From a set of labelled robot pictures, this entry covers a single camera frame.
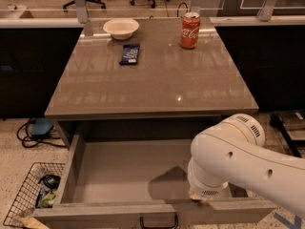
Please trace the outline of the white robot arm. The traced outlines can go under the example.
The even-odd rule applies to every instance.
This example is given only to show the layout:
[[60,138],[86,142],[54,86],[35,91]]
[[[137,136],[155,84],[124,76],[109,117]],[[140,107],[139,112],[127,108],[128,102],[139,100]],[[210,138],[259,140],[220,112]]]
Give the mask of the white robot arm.
[[192,141],[191,191],[212,197],[231,183],[305,218],[305,159],[264,147],[265,133],[247,114],[234,114]]

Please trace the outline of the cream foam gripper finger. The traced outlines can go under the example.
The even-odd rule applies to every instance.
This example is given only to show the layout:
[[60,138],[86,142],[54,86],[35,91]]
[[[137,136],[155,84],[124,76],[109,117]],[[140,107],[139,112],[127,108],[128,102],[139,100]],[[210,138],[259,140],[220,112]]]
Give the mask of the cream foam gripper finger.
[[191,200],[194,200],[194,201],[211,201],[212,200],[211,197],[200,196],[192,190],[189,191],[189,197]]

